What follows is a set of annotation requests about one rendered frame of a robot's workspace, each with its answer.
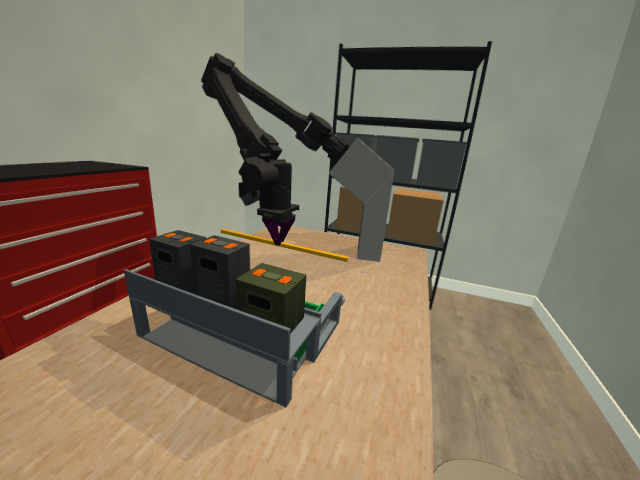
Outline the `grey metal shelf rack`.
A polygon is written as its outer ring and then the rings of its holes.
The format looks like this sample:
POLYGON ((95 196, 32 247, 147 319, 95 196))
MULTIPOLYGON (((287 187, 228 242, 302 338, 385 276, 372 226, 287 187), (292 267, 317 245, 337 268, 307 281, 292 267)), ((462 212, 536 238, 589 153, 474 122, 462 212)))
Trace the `grey metal shelf rack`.
POLYGON ((292 400, 293 377, 305 359, 316 361, 339 323, 346 297, 334 292, 319 312, 305 308, 291 333, 133 271, 124 274, 137 336, 284 407, 292 400), (171 319, 150 332, 145 305, 171 319), (298 361, 294 356, 306 339, 298 361))

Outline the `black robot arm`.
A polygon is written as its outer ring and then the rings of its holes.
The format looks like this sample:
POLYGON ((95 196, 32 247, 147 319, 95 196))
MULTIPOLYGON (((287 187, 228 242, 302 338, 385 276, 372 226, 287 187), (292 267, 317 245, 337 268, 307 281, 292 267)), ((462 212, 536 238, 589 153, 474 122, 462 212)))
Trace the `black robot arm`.
POLYGON ((307 148, 317 151, 323 146, 333 161, 331 169, 355 140, 347 143, 337 138, 326 120, 312 112, 306 116, 295 111, 234 65, 235 62, 219 53, 210 56, 201 79, 202 88, 207 96, 217 99, 235 133, 244 160, 238 171, 243 181, 239 183, 239 197, 247 206, 259 201, 260 192, 260 208, 273 210, 273 187, 280 190, 280 187, 291 186, 292 164, 285 159, 277 160, 283 151, 279 143, 258 126, 238 93, 289 125, 307 148))

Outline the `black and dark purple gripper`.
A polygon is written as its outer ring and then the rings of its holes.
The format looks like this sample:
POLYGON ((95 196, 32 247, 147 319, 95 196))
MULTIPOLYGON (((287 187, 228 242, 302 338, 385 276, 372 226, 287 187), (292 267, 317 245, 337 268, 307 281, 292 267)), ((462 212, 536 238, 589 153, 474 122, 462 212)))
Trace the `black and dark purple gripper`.
POLYGON ((275 245, 280 246, 284 242, 287 233, 295 221, 293 211, 299 210, 299 205, 291 204, 291 186, 273 187, 273 210, 258 208, 257 215, 262 216, 262 221, 268 229, 275 245), (278 231, 280 226, 280 233, 278 231))

